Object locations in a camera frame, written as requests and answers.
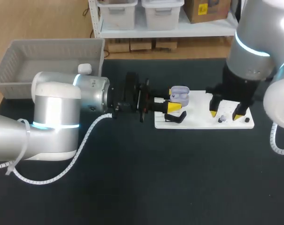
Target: white cable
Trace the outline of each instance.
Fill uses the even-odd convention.
[[[108,114],[104,114],[100,117],[98,117],[90,126],[90,128],[88,129],[88,131],[86,132],[85,136],[84,136],[84,139],[83,141],[81,142],[81,145],[77,151],[77,153],[75,154],[74,158],[72,159],[71,163],[69,164],[69,166],[64,170],[62,171],[59,175],[57,175],[56,177],[52,178],[52,179],[49,179],[49,180],[44,180],[44,181],[35,181],[35,180],[30,180],[30,179],[27,179],[25,177],[23,177],[21,174],[19,174],[19,172],[14,169],[14,174],[17,176],[17,178],[21,179],[22,181],[26,182],[26,183],[29,183],[29,184],[35,184],[35,185],[44,185],[44,184],[50,184],[50,183],[53,183],[55,181],[57,181],[58,179],[60,179],[61,177],[63,177],[63,175],[65,175],[71,168],[72,166],[74,165],[74,163],[76,162],[79,154],[81,153],[81,150],[83,149],[91,131],[93,130],[93,128],[96,126],[96,124],[102,120],[102,119],[105,119],[105,118],[112,118],[112,114],[111,113],[108,113]]]
[[[25,123],[25,128],[26,128],[26,142],[22,146],[22,150],[19,154],[19,156],[16,158],[16,160],[8,166],[7,172],[5,175],[10,175],[10,173],[15,169],[15,166],[21,161],[23,156],[25,155],[27,149],[28,149],[28,143],[30,139],[30,124],[27,120],[24,119],[18,119],[18,122],[24,122]]]
[[[8,167],[9,165],[11,165],[11,164],[13,164],[13,163],[14,163],[13,161],[9,161],[9,162],[7,162],[7,163],[2,163],[2,164],[0,164],[0,169],[5,168],[5,167]]]
[[[284,149],[280,149],[276,145],[276,131],[277,131],[277,124],[273,123],[271,133],[270,133],[270,145],[273,151],[275,151],[279,155],[284,155]]]

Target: wooden floor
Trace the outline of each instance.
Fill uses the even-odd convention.
[[[0,61],[14,39],[89,38],[87,0],[0,0]],[[180,39],[176,53],[118,53],[107,59],[223,58],[230,43],[223,37]]]

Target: white board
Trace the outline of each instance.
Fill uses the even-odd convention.
[[[192,90],[189,94],[189,104],[187,107],[182,108],[180,111],[171,113],[174,116],[180,116],[183,111],[187,112],[187,116],[181,124],[165,121],[164,114],[161,112],[154,113],[154,123],[157,129],[252,129],[254,121],[250,112],[244,117],[232,120],[232,114],[235,111],[238,102],[231,102],[223,100],[220,103],[217,115],[212,117],[209,111],[209,102],[212,99],[211,94],[206,94],[204,90]],[[155,102],[162,103],[164,99],[155,98]],[[219,123],[219,118],[224,115],[226,121]]]

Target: black table surface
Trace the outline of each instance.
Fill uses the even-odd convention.
[[[221,81],[224,59],[106,60],[103,76],[127,71],[155,88],[204,90]],[[0,170],[0,225],[284,225],[284,156],[269,146],[272,122],[262,102],[251,107],[252,130],[160,130],[154,114],[105,119],[92,131],[70,172],[34,186]],[[0,114],[32,122],[33,103],[3,100]],[[98,115],[81,115],[80,140]],[[284,147],[284,130],[277,139]],[[18,166],[47,180],[65,162]]]

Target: white metal shelf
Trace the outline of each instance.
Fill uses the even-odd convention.
[[[136,8],[136,24],[134,30],[108,30],[107,25],[98,19],[96,0],[89,0],[94,34],[96,38],[178,38],[178,37],[212,37],[234,36],[238,22],[229,13],[225,20],[201,22],[191,24],[183,9],[180,12],[178,28],[175,30],[152,31],[147,29],[145,9],[142,6]]]

